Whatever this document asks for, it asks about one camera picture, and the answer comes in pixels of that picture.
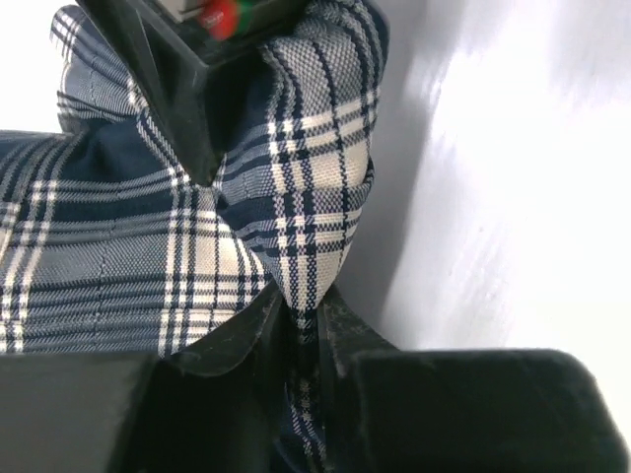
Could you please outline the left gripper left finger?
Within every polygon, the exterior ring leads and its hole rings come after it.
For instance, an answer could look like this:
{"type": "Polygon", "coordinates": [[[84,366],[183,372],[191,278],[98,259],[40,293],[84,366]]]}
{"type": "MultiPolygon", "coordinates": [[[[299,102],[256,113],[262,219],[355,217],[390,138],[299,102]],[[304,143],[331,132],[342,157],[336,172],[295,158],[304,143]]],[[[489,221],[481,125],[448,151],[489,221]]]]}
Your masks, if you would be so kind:
{"type": "Polygon", "coordinates": [[[132,436],[135,472],[267,472],[285,397],[288,314],[275,284],[158,362],[132,436]]]}

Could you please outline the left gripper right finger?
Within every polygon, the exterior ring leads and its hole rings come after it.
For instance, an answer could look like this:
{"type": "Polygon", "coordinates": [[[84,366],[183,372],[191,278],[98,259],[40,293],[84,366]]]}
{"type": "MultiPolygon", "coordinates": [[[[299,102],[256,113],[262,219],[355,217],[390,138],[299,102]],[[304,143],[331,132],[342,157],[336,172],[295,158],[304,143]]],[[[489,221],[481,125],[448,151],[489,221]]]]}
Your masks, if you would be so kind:
{"type": "Polygon", "coordinates": [[[316,320],[326,465],[334,472],[350,472],[354,455],[361,452],[361,444],[353,440],[352,423],[361,418],[355,408],[354,357],[395,347],[349,307],[336,287],[326,292],[316,320]]]}

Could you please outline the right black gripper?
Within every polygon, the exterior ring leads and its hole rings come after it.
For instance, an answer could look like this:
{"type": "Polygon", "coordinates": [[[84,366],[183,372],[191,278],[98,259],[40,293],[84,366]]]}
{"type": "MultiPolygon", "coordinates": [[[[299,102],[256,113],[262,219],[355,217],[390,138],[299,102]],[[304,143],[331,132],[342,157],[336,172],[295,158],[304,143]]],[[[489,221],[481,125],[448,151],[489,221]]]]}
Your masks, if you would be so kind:
{"type": "Polygon", "coordinates": [[[191,180],[209,186],[220,162],[207,113],[210,66],[199,55],[249,48],[289,30],[304,1],[83,1],[128,68],[191,180]]]}

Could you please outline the navy plaid skirt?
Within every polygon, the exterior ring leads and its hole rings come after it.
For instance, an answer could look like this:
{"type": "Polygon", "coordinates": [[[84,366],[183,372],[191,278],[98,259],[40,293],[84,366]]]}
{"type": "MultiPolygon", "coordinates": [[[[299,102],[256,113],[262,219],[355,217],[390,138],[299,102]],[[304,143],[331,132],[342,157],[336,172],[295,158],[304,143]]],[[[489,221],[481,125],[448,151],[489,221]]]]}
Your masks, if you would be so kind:
{"type": "Polygon", "coordinates": [[[246,76],[215,182],[192,182],[85,12],[60,8],[60,131],[1,135],[1,350],[170,355],[276,283],[291,328],[274,472],[329,472],[316,309],[372,185],[389,34],[314,1],[246,76]]]}

